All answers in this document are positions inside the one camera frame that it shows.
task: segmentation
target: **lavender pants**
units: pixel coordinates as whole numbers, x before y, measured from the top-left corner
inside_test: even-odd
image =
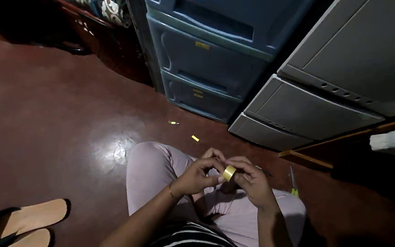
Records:
[[[126,173],[129,215],[135,213],[174,179],[181,176],[194,160],[195,158],[178,149],[157,142],[143,142],[132,148]],[[212,169],[209,175],[218,175],[218,172]],[[214,223],[218,230],[237,246],[258,246],[257,208],[249,201],[243,190],[224,194],[219,187],[220,185],[204,190],[207,214],[223,214]],[[273,189],[273,192],[283,213],[289,237],[296,247],[304,227],[305,206],[299,198],[290,193],[276,189]],[[179,200],[169,218],[199,222],[193,201],[189,196]]]

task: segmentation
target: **yellow tape roll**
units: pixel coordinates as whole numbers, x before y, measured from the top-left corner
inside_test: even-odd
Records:
[[[229,182],[234,172],[236,172],[236,169],[233,166],[227,166],[225,171],[223,171],[222,177]]]

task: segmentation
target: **knee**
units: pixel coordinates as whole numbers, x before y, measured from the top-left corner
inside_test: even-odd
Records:
[[[283,215],[306,215],[306,207],[298,197],[285,191],[274,190],[274,194]]]
[[[128,169],[137,166],[141,169],[144,165],[151,163],[162,157],[162,150],[159,148],[160,143],[157,142],[141,142],[135,145],[129,152]]]

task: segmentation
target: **blue plastic drawer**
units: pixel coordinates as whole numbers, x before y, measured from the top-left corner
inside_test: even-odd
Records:
[[[226,123],[239,107],[240,100],[201,87],[161,70],[168,101],[193,113]]]
[[[161,69],[209,90],[244,98],[268,64],[147,19]]]
[[[315,0],[146,0],[150,8],[277,55]]]

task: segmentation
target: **red polished floor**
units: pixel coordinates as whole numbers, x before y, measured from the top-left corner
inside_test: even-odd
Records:
[[[51,227],[55,246],[98,246],[128,216],[126,155],[144,141],[193,156],[209,147],[244,155],[268,168],[275,188],[290,188],[290,162],[169,104],[95,56],[0,41],[0,209],[70,199],[69,217]],[[311,224],[301,245],[395,245],[394,202],[292,165]]]

